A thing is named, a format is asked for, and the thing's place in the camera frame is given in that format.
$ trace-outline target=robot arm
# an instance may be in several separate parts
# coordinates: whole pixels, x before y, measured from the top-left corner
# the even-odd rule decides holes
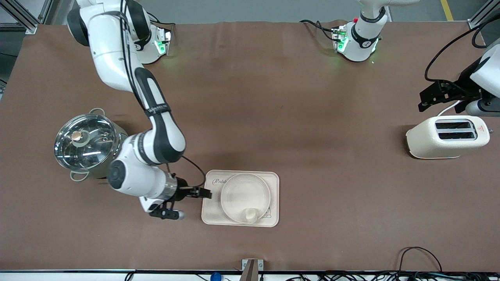
[[[173,202],[184,197],[210,198],[211,193],[199,186],[190,187],[182,178],[157,167],[178,161],[186,149],[186,140],[157,80],[141,63],[141,58],[149,60],[165,53],[157,47],[162,41],[148,47],[152,37],[158,38],[157,27],[150,28],[142,7],[126,11],[122,9],[124,2],[139,5],[120,0],[78,1],[78,24],[86,32],[85,39],[100,79],[114,89],[134,93],[152,124],[152,129],[129,136],[123,142],[109,166],[107,180],[116,191],[139,197],[142,208],[151,216],[180,220],[183,213],[173,209]],[[142,30],[151,33],[139,35],[141,26],[147,26]],[[77,39],[75,33],[79,29],[69,28]]]
[[[420,0],[357,0],[361,14],[357,22],[339,26],[334,49],[353,62],[362,62],[375,51],[379,35],[388,20],[385,6],[409,6]]]
[[[438,80],[420,92],[420,112],[430,106],[461,101],[455,112],[472,116],[500,117],[500,38],[451,83]]]
[[[152,129],[140,133],[135,140],[137,158],[147,165],[176,162],[186,149],[186,140],[174,121],[158,82],[143,67],[135,48],[125,47],[130,55],[126,51],[124,60],[122,36],[125,42],[132,42],[132,38],[129,32],[120,30],[120,20],[113,14],[99,14],[92,17],[87,25],[97,74],[114,89],[136,92],[144,113],[151,121]]]

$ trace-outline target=brown tabletop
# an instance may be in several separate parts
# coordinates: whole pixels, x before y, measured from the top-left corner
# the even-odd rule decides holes
[[[160,220],[105,179],[72,182],[53,154],[72,117],[102,107],[129,134],[151,127],[131,93],[97,76],[66,26],[26,36],[0,102],[1,269],[391,270],[422,246],[445,271],[500,271],[500,138],[453,160],[418,160],[404,134],[420,113],[427,63],[465,22],[391,22],[364,62],[345,60],[302,23],[179,25],[177,56],[146,67],[205,171],[271,171],[280,179],[277,226],[207,225],[201,199]],[[470,37],[430,72],[454,79],[476,60]],[[500,119],[485,118],[500,130]],[[191,184],[201,175],[171,165]],[[403,269],[430,271],[409,252]]]

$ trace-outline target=gray floor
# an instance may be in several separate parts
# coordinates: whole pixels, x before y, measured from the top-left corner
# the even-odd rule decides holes
[[[218,22],[330,22],[360,14],[355,0],[139,0],[161,21],[177,24]]]
[[[177,24],[209,24],[218,22],[266,21],[298,22],[303,19],[329,22],[352,20],[360,14],[355,0],[137,0],[161,21]],[[454,20],[469,19],[486,0],[448,0]],[[74,0],[58,0],[49,22],[64,24]],[[446,21],[440,0],[420,0],[406,7],[391,7],[396,22]],[[16,56],[21,48],[23,32],[0,32],[0,53]],[[500,36],[500,20],[483,31],[487,43]],[[15,57],[0,54],[0,79],[8,81]]]

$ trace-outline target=glass pot lid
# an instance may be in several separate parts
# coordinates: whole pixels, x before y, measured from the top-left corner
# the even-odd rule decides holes
[[[55,137],[55,158],[61,166],[72,171],[89,170],[116,150],[116,135],[113,123],[103,115],[76,116]]]

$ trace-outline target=white plate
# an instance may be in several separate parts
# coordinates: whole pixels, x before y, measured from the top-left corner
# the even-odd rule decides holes
[[[222,187],[220,204],[224,213],[233,221],[246,223],[245,209],[257,209],[260,219],[269,208],[271,193],[268,184],[259,176],[239,173],[232,176]]]

